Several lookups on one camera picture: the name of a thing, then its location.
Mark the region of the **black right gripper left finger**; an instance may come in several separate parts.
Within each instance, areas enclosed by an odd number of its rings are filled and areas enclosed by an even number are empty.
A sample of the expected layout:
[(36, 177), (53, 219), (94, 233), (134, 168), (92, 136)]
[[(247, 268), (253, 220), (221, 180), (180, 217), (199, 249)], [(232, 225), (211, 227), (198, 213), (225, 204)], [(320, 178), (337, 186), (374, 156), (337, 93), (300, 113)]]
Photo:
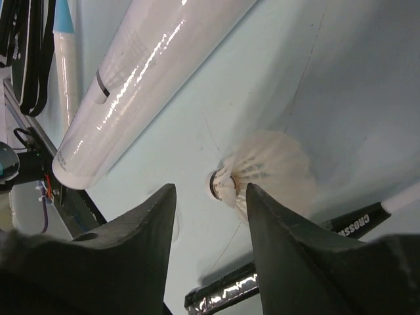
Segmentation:
[(1, 234), (2, 314), (168, 314), (165, 284), (177, 191), (71, 241)]

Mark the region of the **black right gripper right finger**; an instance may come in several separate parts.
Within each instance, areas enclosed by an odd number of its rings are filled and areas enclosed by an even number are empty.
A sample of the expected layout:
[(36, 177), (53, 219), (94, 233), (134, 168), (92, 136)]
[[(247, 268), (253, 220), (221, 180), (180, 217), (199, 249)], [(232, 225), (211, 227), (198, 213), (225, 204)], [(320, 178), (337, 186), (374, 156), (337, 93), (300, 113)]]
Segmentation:
[(326, 230), (255, 184), (246, 190), (265, 314), (418, 314), (419, 236), (363, 242)]

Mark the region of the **white feather shuttlecock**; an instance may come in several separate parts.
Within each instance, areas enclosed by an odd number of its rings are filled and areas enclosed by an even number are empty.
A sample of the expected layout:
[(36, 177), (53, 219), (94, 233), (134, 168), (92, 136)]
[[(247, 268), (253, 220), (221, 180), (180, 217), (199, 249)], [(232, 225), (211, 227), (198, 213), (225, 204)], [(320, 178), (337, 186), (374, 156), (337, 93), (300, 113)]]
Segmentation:
[(317, 184), (309, 156), (300, 143), (283, 131), (260, 130), (244, 139), (205, 179), (210, 198), (235, 210), (249, 224), (248, 184), (302, 217), (309, 217)]

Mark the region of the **white shuttlecock tube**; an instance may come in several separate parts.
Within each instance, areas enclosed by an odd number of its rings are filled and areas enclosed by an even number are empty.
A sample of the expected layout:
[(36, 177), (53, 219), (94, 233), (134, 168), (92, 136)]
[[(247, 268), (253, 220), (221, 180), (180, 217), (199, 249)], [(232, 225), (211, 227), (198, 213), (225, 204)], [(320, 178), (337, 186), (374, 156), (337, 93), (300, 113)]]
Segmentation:
[(132, 1), (53, 159), (58, 181), (103, 177), (252, 6)]

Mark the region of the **black shuttlecock tube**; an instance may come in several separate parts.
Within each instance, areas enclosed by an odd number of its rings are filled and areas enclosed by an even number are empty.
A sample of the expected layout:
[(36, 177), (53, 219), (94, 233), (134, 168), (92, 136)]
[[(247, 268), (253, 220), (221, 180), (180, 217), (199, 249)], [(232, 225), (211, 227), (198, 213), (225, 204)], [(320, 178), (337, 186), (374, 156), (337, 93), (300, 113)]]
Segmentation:
[(9, 192), (20, 167), (18, 154), (5, 142), (1, 142), (1, 193)]

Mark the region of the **white racket black grip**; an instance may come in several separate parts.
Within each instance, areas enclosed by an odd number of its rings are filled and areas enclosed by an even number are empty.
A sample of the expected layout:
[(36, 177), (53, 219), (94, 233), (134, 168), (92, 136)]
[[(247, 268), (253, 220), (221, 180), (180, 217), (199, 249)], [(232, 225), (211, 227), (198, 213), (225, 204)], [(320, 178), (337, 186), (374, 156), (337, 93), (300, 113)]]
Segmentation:
[(360, 239), (392, 214), (413, 202), (419, 201), (419, 182), (386, 199), (346, 213), (320, 224), (322, 228), (344, 237)]

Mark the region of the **blue racket white grip left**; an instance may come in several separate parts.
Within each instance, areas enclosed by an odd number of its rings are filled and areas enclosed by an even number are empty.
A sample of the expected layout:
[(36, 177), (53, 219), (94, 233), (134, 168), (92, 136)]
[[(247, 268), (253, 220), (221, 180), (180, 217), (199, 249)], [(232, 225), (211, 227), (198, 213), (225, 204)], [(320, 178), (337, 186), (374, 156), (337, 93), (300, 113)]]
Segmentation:
[(79, 106), (75, 29), (68, 1), (56, 1), (53, 25), (60, 120), (63, 135)]

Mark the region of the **black sport racket cover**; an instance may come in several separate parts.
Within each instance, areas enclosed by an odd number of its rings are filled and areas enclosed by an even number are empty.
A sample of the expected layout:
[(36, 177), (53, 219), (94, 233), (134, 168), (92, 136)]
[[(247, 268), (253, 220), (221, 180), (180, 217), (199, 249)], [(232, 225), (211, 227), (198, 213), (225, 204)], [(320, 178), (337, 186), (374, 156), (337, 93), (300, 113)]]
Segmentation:
[(55, 8), (56, 1), (1, 2), (1, 67), (11, 69), (20, 111), (30, 117), (47, 103)]

